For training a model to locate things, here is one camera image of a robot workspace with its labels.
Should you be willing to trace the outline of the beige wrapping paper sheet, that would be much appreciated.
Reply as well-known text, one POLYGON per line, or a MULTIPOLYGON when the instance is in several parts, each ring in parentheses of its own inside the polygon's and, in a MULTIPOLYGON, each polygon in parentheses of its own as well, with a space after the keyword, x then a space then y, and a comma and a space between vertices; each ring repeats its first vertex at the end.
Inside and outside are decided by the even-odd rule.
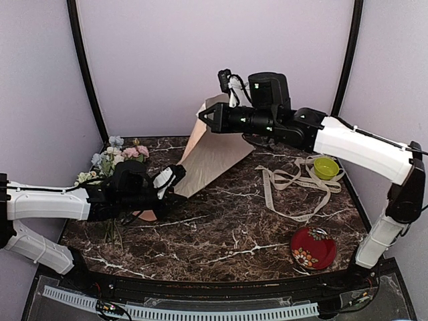
MULTIPOLYGON (((240 134, 216 134, 201 120, 196 119, 182 157, 177 165, 183 165, 185 177, 173 187, 172 193, 188 199, 196 195, 223 173, 242 161, 255 147, 240 134)), ((142 212, 146 221, 154 221, 156 213, 142 212)))

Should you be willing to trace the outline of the pink fake rose stem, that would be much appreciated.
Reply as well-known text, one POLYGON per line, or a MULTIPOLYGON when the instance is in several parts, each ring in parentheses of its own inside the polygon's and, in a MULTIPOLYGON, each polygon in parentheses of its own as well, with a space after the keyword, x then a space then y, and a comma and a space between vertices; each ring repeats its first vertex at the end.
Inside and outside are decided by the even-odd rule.
POLYGON ((134 160, 143 163, 150 157, 150 153, 148 148, 142 145, 139 139, 135 138, 132 141, 132 146, 127 147, 122 151, 122 156, 126 160, 134 160))

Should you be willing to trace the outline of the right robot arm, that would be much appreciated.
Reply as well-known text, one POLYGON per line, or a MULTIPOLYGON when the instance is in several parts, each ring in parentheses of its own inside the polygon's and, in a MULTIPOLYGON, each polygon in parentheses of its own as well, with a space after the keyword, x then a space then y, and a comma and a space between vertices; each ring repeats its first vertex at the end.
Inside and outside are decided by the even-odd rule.
POLYGON ((347 290, 367 279, 394 239, 420 218, 425 193, 425 165, 418 143, 394 142, 348 124, 337 116, 301 108, 293 110, 285 75, 260 72, 248 77, 240 89, 250 103, 241 105, 233 81, 242 79, 230 70, 218 73, 228 102, 216 102, 198 113, 217 134, 256 134, 306 152, 333 156, 380 174, 392 183, 387 205, 374 227, 358 246, 353 266, 341 276, 347 290))

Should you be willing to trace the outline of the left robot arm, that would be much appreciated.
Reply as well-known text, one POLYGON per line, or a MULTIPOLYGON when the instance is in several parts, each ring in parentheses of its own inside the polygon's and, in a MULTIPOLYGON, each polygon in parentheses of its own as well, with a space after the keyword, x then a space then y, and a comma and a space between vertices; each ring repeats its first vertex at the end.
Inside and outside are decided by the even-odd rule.
POLYGON ((81 253, 58 245, 22 224, 27 218, 65 218, 98 222, 123 213, 153 211, 157 217, 184 200, 174 187, 185 177, 181 165, 170 165, 156 176, 136 160, 118 163, 107 178, 93 178, 75 187, 22 185, 1 174, 1 249, 68 276, 79 291, 94 287, 94 276, 81 253))

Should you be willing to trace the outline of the blue fake flower stem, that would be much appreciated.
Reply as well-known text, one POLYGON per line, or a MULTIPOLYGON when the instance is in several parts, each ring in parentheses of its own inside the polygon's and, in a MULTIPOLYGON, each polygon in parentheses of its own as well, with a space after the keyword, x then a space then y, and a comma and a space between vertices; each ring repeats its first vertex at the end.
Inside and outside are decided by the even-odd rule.
POLYGON ((120 136, 110 136, 108 146, 101 153, 95 153, 92 156, 92 170, 99 177, 109 177, 114 173, 116 165, 124 162, 122 147, 124 139, 120 136))

